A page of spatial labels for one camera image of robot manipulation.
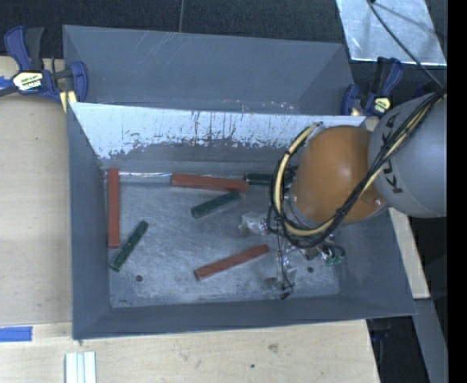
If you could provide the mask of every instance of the wooden board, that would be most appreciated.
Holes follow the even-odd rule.
[[[0,383],[63,382],[68,352],[95,351],[97,382],[379,382],[364,321],[75,342],[71,325],[35,326],[0,345]]]

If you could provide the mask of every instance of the wooden table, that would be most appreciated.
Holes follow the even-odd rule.
[[[60,61],[57,62],[57,66],[61,68]],[[10,77],[15,71],[16,64],[13,60],[0,57],[0,75]],[[10,129],[10,136],[2,134],[5,142],[0,143],[0,148],[9,146],[8,149],[11,150],[9,155],[2,151],[0,172],[4,171],[5,166],[8,172],[13,172],[10,182],[5,182],[3,174],[0,178],[0,268],[4,268],[0,271],[0,287],[3,297],[11,293],[14,295],[11,299],[15,301],[14,304],[2,302],[0,310],[11,312],[3,318],[3,324],[7,324],[8,316],[11,319],[24,316],[22,311],[29,309],[29,305],[23,302],[41,305],[29,300],[33,299],[33,295],[45,296],[43,302],[48,307],[39,306],[40,313],[48,313],[47,319],[52,317],[64,321],[45,322],[41,318],[40,323],[34,325],[32,342],[0,344],[1,383],[63,382],[65,354],[86,351],[96,352],[97,381],[100,383],[379,381],[370,336],[363,320],[258,330],[74,341],[71,338],[71,323],[66,319],[69,316],[66,296],[69,293],[69,263],[61,263],[56,269],[51,269],[51,266],[54,266],[54,254],[62,254],[61,257],[65,257],[68,256],[69,249],[64,250],[64,247],[59,246],[50,254],[36,254],[37,245],[43,244],[37,232],[42,231],[41,229],[45,232],[50,232],[51,229],[56,231],[61,225],[68,224],[61,223],[61,217],[68,217],[67,200],[61,201],[61,189],[68,190],[65,188],[67,179],[59,174],[58,169],[61,169],[61,166],[48,165],[47,168],[46,164],[49,162],[47,154],[44,153],[53,151],[51,147],[54,143],[51,143],[50,138],[61,140],[61,132],[45,135],[46,142],[42,146],[37,145],[37,151],[29,152],[29,157],[26,156],[30,146],[29,140],[39,139],[29,136],[29,132],[34,135],[33,120],[30,121],[30,116],[36,116],[40,109],[52,113],[48,119],[37,117],[37,123],[42,125],[50,124],[50,118],[57,118],[55,115],[62,113],[58,105],[41,98],[20,97],[14,94],[0,100],[0,124],[6,116],[19,118],[15,122],[10,120],[14,125]],[[58,146],[57,150],[62,152],[58,157],[64,157],[65,146]],[[9,161],[3,161],[3,157],[9,158]],[[33,171],[29,172],[26,170],[26,163],[32,165],[34,160],[38,161],[38,165],[35,164]],[[18,180],[15,172],[32,177],[21,177]],[[39,176],[35,182],[38,187],[29,188],[26,183],[33,182],[28,179],[33,180],[36,175]],[[21,206],[13,202],[8,204],[5,202],[8,195],[23,195],[30,202]],[[32,218],[38,218],[34,209],[41,207],[42,214],[48,218],[38,223]],[[429,291],[409,222],[406,216],[397,211],[392,211],[391,215],[413,295],[415,298],[428,298]],[[12,244],[16,250],[11,251],[23,254],[24,260],[18,260],[13,255],[10,261],[8,260],[8,254],[5,254],[8,247],[5,249],[4,245],[8,246],[7,242],[12,243],[12,240],[18,243]],[[43,271],[39,267],[48,267],[50,270]],[[66,272],[63,276],[54,275],[55,270]],[[38,295],[28,294],[25,290],[22,292],[19,286],[23,286],[24,289],[32,286]],[[32,316],[33,311],[28,312],[26,316]]]

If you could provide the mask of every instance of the black carpet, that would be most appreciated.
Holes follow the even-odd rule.
[[[448,0],[425,1],[447,59]],[[20,24],[46,28],[43,57],[62,57],[63,24],[344,43],[334,0],[184,0],[183,3],[182,0],[0,0],[0,54],[6,54],[4,33]],[[359,84],[373,79],[373,63],[352,63],[351,68]],[[445,69],[434,69],[432,73],[446,82]],[[415,89],[427,82],[427,76],[417,66],[405,65],[403,80],[394,90],[394,103],[408,101]],[[445,253],[445,219],[413,220],[412,225],[425,263]],[[447,305],[441,303],[439,308],[447,337]],[[382,334],[385,336],[382,381],[427,382],[410,318],[375,323],[375,329],[389,328],[388,333]],[[379,355],[378,342],[374,349]],[[403,358],[402,352],[410,354]]]

